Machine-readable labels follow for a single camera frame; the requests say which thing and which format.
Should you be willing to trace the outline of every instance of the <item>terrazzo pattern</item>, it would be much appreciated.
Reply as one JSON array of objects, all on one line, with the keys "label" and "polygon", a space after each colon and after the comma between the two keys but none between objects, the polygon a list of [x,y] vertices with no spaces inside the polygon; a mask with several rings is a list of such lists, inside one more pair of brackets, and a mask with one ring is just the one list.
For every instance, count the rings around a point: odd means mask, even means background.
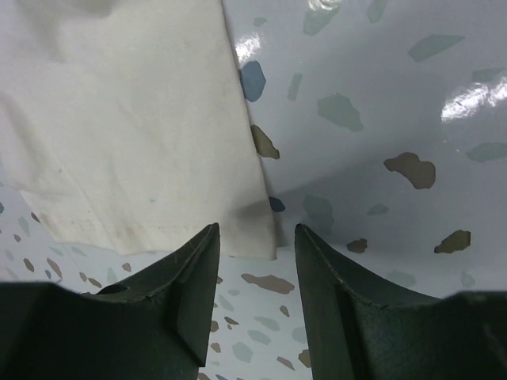
[{"label": "terrazzo pattern", "polygon": [[[311,379],[294,225],[401,286],[507,288],[507,3],[225,0],[288,247],[221,257],[200,380]],[[0,170],[0,277],[97,292],[166,253],[57,244]]]}]

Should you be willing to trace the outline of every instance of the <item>brown speckle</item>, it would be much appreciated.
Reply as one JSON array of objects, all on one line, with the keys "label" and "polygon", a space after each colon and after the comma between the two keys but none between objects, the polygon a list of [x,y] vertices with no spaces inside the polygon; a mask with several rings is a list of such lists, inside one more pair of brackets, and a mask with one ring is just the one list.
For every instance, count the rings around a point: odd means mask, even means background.
[{"label": "brown speckle", "polygon": [[266,133],[255,124],[250,126],[250,129],[252,131],[253,143],[259,156],[278,160],[280,158],[280,151],[275,148]]},{"label": "brown speckle", "polygon": [[288,313],[288,309],[286,306],[282,305],[280,306],[280,311],[285,317],[290,317],[291,315]]},{"label": "brown speckle", "polygon": [[235,321],[234,319],[232,319],[230,317],[224,317],[223,319],[225,319],[226,322],[230,323],[231,325],[239,325],[239,323],[237,321]]},{"label": "brown speckle", "polygon": [[256,277],[255,275],[251,275],[249,273],[243,273],[241,277],[247,283],[254,283],[258,287],[267,289],[268,291],[275,291],[281,295],[288,295],[294,290],[294,285],[289,283],[286,279],[281,279],[280,277],[275,277],[274,275]]},{"label": "brown speckle", "polygon": [[212,326],[210,328],[210,331],[212,333],[214,333],[215,331],[218,331],[219,330],[219,322],[217,321],[212,321]]},{"label": "brown speckle", "polygon": [[435,184],[435,165],[429,161],[421,161],[414,153],[402,153],[383,164],[390,172],[403,175],[416,189],[431,188]]},{"label": "brown speckle", "polygon": [[222,352],[222,349],[220,348],[220,344],[218,344],[218,343],[211,343],[210,347],[212,348],[212,350],[214,352],[218,352],[218,353]]},{"label": "brown speckle", "polygon": [[131,265],[129,263],[125,263],[121,267],[126,272],[132,272],[132,267],[131,267]]},{"label": "brown speckle", "polygon": [[471,232],[457,230],[447,236],[439,245],[435,247],[435,253],[453,253],[463,251],[470,246]]},{"label": "brown speckle", "polygon": [[287,368],[290,368],[291,370],[295,371],[294,366],[292,365],[290,360],[282,358],[281,356],[278,356],[276,360],[284,364]]},{"label": "brown speckle", "polygon": [[32,213],[31,216],[32,216],[33,220],[35,220],[37,223],[40,223],[40,220],[39,220],[39,218],[37,218],[37,215]]},{"label": "brown speckle", "polygon": [[310,361],[310,352],[308,350],[303,350],[298,356],[299,361],[304,364],[306,368],[311,367],[311,361]]},{"label": "brown speckle", "polygon": [[23,259],[23,262],[25,263],[25,267],[31,272],[34,273],[35,267],[33,266],[32,262],[29,259]]},{"label": "brown speckle", "polygon": [[366,239],[357,239],[347,244],[347,249],[354,253],[364,253],[368,247],[368,241]]},{"label": "brown speckle", "polygon": [[102,284],[99,283],[98,281],[96,281],[95,279],[92,279],[91,277],[88,277],[88,281],[94,285],[95,287],[99,287],[99,288],[102,288]]},{"label": "brown speckle", "polygon": [[62,278],[62,271],[60,270],[60,267],[58,266],[58,264],[56,262],[54,262],[53,260],[51,260],[49,257],[48,257],[48,264],[51,267],[51,269],[53,271],[55,271],[56,275],[61,279]]}]

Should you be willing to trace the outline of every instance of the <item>green speckle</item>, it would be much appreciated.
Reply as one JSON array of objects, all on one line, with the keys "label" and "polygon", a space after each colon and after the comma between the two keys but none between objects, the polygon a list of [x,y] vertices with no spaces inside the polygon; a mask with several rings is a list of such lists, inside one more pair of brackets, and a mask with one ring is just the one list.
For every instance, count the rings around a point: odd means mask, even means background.
[{"label": "green speckle", "polygon": [[416,283],[414,275],[399,271],[392,271],[387,273],[386,279],[392,283],[397,283],[401,287],[412,287]]},{"label": "green speckle", "polygon": [[460,41],[463,41],[463,36],[448,36],[445,34],[432,34],[417,42],[410,50],[409,55],[415,62],[422,62],[425,59],[431,58],[442,51],[445,51]]},{"label": "green speckle", "polygon": [[385,204],[376,204],[372,208],[368,210],[367,215],[373,216],[373,215],[385,215],[389,212],[389,207]]},{"label": "green speckle", "polygon": [[265,19],[263,17],[255,17],[253,19],[253,26],[261,26],[261,25],[265,24],[266,21],[267,21],[267,19]]},{"label": "green speckle", "polygon": [[51,251],[53,251],[54,253],[56,253],[58,256],[63,256],[62,251],[60,251],[59,249],[56,249],[56,248],[53,248],[53,247],[49,247],[49,249]]},{"label": "green speckle", "polygon": [[389,0],[372,0],[372,4],[368,7],[366,14],[368,20],[371,23],[379,22],[383,16],[383,11],[386,10],[386,6]]},{"label": "green speckle", "polygon": [[12,277],[12,279],[19,279],[19,276],[12,271],[9,267],[6,267],[7,273],[9,273],[9,276]]},{"label": "green speckle", "polygon": [[250,363],[252,361],[252,356],[254,355],[252,349],[242,342],[234,344],[232,346],[232,352],[237,360],[245,363]]},{"label": "green speckle", "polygon": [[290,101],[295,101],[298,97],[299,85],[301,84],[301,80],[303,79],[302,74],[294,74],[292,75],[291,85],[288,87],[287,99]]},{"label": "green speckle", "polygon": [[269,336],[267,336],[263,332],[260,332],[258,330],[248,330],[246,333],[251,338],[251,340],[254,340],[258,343],[266,345],[271,343],[271,339],[269,339]]},{"label": "green speckle", "polygon": [[118,277],[116,277],[116,273],[113,271],[112,268],[108,268],[108,275],[107,275],[108,283],[117,283]]},{"label": "green speckle", "polygon": [[231,305],[229,301],[226,300],[221,294],[219,294],[219,304],[225,309],[229,311],[234,311],[234,307]]},{"label": "green speckle", "polygon": [[17,222],[19,223],[19,227],[21,227],[21,229],[23,230],[25,235],[30,237],[30,227],[29,227],[29,223],[26,221],[26,219],[21,216],[17,220]]},{"label": "green speckle", "polygon": [[72,247],[71,249],[72,249],[72,252],[77,253],[78,255],[87,257],[87,255],[78,247]]},{"label": "green speckle", "polygon": [[334,9],[309,9],[304,17],[303,33],[313,37],[330,23],[340,7]]},{"label": "green speckle", "polygon": [[507,156],[507,144],[485,142],[467,152],[467,157],[475,162],[488,162]]},{"label": "green speckle", "polygon": [[304,327],[296,327],[292,330],[292,339],[303,344],[307,343],[307,330]]},{"label": "green speckle", "polygon": [[271,331],[280,331],[280,326],[274,319],[267,317],[253,317],[253,319]]},{"label": "green speckle", "polygon": [[476,83],[489,83],[492,82],[502,71],[505,71],[504,67],[476,70],[472,73],[472,81]]},{"label": "green speckle", "polygon": [[303,209],[324,234],[331,233],[334,223],[333,208],[327,199],[318,196],[305,196]]},{"label": "green speckle", "polygon": [[336,93],[317,101],[318,115],[331,123],[347,128],[351,132],[363,131],[359,111],[347,97]]},{"label": "green speckle", "polygon": [[475,285],[475,279],[471,274],[461,272],[461,284],[466,288],[473,287]]}]

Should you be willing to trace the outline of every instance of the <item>blue speckle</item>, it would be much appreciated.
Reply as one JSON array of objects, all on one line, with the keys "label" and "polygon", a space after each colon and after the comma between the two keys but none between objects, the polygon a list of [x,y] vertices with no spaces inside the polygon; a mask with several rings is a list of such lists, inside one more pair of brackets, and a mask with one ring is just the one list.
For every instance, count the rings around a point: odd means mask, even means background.
[{"label": "blue speckle", "polygon": [[258,101],[264,91],[266,78],[258,61],[248,62],[239,71],[243,93],[248,101]]},{"label": "blue speckle", "polygon": [[273,196],[269,197],[269,205],[271,206],[271,209],[275,212],[285,211],[285,205],[283,204],[283,202]]}]

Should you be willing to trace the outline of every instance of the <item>white fabric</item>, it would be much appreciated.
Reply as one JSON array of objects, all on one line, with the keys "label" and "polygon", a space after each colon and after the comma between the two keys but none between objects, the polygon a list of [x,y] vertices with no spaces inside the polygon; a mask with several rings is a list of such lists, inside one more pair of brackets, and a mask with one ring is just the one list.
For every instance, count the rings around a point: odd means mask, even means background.
[{"label": "white fabric", "polygon": [[275,256],[219,0],[3,0],[8,181],[56,241]]}]

